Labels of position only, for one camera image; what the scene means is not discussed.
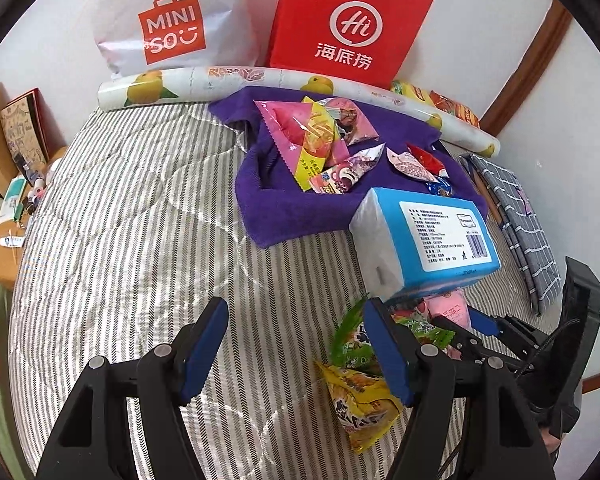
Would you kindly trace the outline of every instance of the black cable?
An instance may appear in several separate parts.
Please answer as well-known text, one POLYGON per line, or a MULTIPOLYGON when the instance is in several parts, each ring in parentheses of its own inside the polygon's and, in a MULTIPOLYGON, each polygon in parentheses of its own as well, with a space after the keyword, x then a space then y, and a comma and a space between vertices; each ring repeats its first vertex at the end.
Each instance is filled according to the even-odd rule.
MULTIPOLYGON (((547 338, 542 342, 542 344, 538 347, 538 350, 536 350, 533 354, 531 354, 529 356, 529 358, 526 360, 523 367, 520 368, 519 370, 517 370, 513 374, 513 376, 516 378, 516 380, 518 380, 518 378, 529 369, 529 367, 532 365, 533 361, 536 360, 536 357, 538 357, 540 352, 544 351, 544 349, 547 348, 555 340, 555 338, 557 338, 567 327, 569 327, 571 325, 575 325, 579 322, 580 322, 580 320, 577 318, 570 319, 564 325, 560 325, 553 332, 551 332, 547 336, 547 338)), ((458 444, 454 448, 454 450, 446 458, 446 460, 444 461, 442 466, 440 466, 440 469, 438 469, 438 474, 436 476, 436 480, 440 480, 442 478, 442 475, 445 473, 446 469, 451 465, 451 463, 453 462, 454 458, 456 457, 456 455, 458 454, 459 451, 460 451, 460 444, 458 444)))

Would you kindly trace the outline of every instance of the quilted mattress cover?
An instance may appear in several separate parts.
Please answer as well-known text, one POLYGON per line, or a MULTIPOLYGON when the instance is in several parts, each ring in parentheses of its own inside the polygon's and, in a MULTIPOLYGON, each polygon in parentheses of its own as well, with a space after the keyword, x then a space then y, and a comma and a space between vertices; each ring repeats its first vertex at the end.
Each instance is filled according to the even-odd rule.
MULTIPOLYGON (((363 282, 352 238, 331 232, 260 250, 247 237, 233 182, 244 133, 206 104, 94 111, 32 220, 9 337, 18 434, 36 470, 89 358, 139 358, 195 321, 211 296, 229 328, 202 394, 183 409, 209 479, 383 479, 408 410, 355 455, 314 360, 363 282)), ((502 234, 502 269, 466 290, 489 314, 541 329, 502 234)), ((493 349, 499 342, 487 339, 493 349)), ((447 439, 462 427, 458 400, 447 439)), ((139 477, 153 477, 137 400, 128 417, 139 477)))

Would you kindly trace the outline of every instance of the blue tissue package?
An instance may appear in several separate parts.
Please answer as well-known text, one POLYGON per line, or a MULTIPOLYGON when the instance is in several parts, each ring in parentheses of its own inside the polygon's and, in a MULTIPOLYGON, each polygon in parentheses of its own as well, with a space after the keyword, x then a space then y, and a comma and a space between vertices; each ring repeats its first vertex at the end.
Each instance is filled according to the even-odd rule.
POLYGON ((500 268, 473 202, 372 188, 349 224, 366 291, 383 301, 471 285, 500 268))

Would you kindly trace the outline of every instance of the black robotic device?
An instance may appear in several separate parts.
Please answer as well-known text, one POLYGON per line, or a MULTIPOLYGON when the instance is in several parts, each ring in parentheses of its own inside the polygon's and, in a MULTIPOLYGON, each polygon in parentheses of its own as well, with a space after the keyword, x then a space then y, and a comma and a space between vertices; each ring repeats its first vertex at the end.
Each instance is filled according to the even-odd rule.
MULTIPOLYGON (((538 427, 561 438, 578 420, 579 384, 600 325, 600 282, 589 267, 567 258, 562 315, 551 335, 511 316, 475 309, 470 316, 474 329, 496 336, 517 357, 490 350, 437 317, 434 324, 456 332, 452 345, 462 359, 452 360, 395 324, 377 298, 366 303, 365 328, 382 372, 392 394, 413 408, 387 479, 442 477, 456 397, 465 397, 466 407, 452 478, 554 479, 538 427)), ((179 407, 202 390, 227 323, 227 304, 212 298, 170 345, 118 364, 91 358, 56 421, 36 478, 137 480, 126 417, 126 398, 137 397, 155 479, 205 480, 179 407)))

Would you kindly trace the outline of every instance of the rolled plastic sheet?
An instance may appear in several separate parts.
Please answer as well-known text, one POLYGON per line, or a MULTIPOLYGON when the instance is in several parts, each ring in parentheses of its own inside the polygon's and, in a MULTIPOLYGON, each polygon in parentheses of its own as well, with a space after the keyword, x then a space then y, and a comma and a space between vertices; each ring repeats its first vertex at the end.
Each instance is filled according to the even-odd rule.
POLYGON ((280 68, 213 66, 151 70, 100 85, 103 110, 184 102, 211 102, 245 86, 267 86, 336 95, 394 110, 440 131, 441 139, 486 157, 497 156, 500 142, 487 132, 436 107, 364 83, 280 68))

